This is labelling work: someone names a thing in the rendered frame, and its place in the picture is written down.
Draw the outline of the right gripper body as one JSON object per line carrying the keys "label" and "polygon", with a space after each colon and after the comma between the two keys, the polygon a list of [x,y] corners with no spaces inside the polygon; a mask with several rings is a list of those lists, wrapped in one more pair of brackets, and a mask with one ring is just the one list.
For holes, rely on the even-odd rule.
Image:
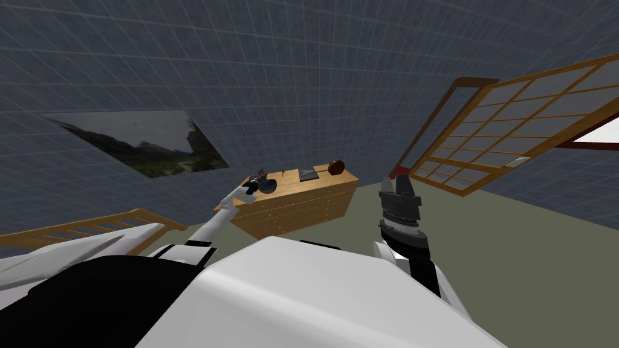
{"label": "right gripper body", "polygon": [[421,198],[411,193],[397,195],[395,192],[378,193],[381,199],[383,217],[392,221],[417,221],[421,219],[419,206]]}

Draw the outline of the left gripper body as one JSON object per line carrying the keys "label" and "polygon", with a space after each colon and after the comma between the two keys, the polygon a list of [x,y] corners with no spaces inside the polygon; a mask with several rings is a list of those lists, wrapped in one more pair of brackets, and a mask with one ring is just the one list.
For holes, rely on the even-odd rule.
{"label": "left gripper body", "polygon": [[246,194],[252,195],[256,192],[264,194],[272,194],[277,189],[277,181],[275,179],[268,179],[268,174],[260,169],[256,175],[252,175],[248,180],[243,183],[242,187],[246,187]]}

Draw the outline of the wooden chest of drawers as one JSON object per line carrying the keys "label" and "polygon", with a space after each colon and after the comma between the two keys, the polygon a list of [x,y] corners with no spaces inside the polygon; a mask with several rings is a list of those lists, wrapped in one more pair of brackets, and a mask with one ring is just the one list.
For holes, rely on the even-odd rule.
{"label": "wooden chest of drawers", "polygon": [[233,205],[239,211],[230,223],[263,239],[343,217],[359,179],[346,170],[332,176],[327,164],[313,169],[318,178],[304,182],[297,169],[268,173],[267,179],[277,181],[275,192],[257,192],[252,204],[235,199]]}

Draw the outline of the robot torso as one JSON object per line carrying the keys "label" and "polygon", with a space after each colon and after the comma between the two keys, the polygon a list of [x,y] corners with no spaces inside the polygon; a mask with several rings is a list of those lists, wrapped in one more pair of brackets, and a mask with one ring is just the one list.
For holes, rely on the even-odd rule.
{"label": "robot torso", "polygon": [[201,272],[135,348],[507,348],[387,260],[280,237]]}

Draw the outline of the wooden lattice sliding door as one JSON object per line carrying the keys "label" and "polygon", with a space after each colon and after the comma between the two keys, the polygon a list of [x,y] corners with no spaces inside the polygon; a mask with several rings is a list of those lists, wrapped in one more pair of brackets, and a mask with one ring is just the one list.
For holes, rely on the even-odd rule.
{"label": "wooden lattice sliding door", "polygon": [[486,86],[411,168],[464,197],[619,113],[619,53]]}

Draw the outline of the wooden bed with white bedding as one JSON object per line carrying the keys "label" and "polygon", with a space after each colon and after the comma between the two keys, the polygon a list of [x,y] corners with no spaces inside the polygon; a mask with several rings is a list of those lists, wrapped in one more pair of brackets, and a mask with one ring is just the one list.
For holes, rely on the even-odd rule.
{"label": "wooden bed with white bedding", "polygon": [[187,226],[151,211],[126,213],[0,235],[0,246],[29,248],[28,254],[0,260],[0,292],[41,282],[86,260],[134,256],[167,231]]}

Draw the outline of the landscape picture on wall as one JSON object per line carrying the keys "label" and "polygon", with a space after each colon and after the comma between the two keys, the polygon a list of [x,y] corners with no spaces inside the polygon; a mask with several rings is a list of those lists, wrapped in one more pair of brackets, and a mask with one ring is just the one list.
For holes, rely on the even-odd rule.
{"label": "landscape picture on wall", "polygon": [[228,167],[183,110],[49,113],[45,117],[148,178]]}

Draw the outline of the white window with red frame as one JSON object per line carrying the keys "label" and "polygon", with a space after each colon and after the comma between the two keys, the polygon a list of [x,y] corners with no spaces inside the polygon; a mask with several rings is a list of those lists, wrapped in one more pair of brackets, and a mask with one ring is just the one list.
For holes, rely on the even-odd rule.
{"label": "white window with red frame", "polygon": [[556,148],[619,151],[619,112],[564,141]]}

